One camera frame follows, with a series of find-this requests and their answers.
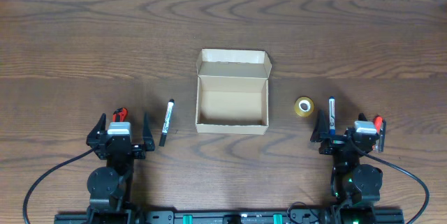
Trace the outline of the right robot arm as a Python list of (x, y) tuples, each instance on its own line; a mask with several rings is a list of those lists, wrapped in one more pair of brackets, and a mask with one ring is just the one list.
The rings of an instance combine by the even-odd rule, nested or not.
[(380, 138), (374, 123), (362, 114), (344, 134), (332, 134), (324, 111), (318, 111), (310, 141), (320, 144), (320, 154), (332, 156), (330, 190), (336, 198), (319, 214), (321, 223), (376, 222), (372, 207), (380, 200), (383, 173), (360, 158), (373, 151)]

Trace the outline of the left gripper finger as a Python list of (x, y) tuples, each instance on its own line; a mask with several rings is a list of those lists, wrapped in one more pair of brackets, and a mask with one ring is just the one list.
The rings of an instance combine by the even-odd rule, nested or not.
[(149, 115), (148, 113), (144, 114), (143, 119), (143, 128), (142, 128), (142, 140), (146, 146), (153, 146), (154, 139), (152, 136), (152, 132), (149, 128)]
[(87, 140), (95, 140), (98, 139), (99, 135), (105, 130), (105, 123), (106, 123), (106, 114), (103, 113), (98, 120), (97, 124), (93, 129), (90, 131), (90, 133), (87, 135)]

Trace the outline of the yellow tape roll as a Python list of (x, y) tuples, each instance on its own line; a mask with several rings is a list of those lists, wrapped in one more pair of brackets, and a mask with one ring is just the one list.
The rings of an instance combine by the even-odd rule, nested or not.
[(314, 102), (309, 97), (299, 97), (295, 102), (294, 110), (298, 116), (308, 117), (314, 111)]

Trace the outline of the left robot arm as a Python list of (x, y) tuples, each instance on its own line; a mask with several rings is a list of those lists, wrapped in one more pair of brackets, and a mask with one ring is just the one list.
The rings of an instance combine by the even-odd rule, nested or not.
[(88, 223), (145, 223), (144, 211), (131, 202), (134, 161), (145, 159), (155, 149), (149, 128), (149, 115), (145, 114), (142, 127), (142, 144), (132, 143), (129, 122), (112, 122), (106, 125), (102, 114), (87, 136), (90, 146), (106, 166), (95, 169), (87, 180), (90, 193), (87, 208)]

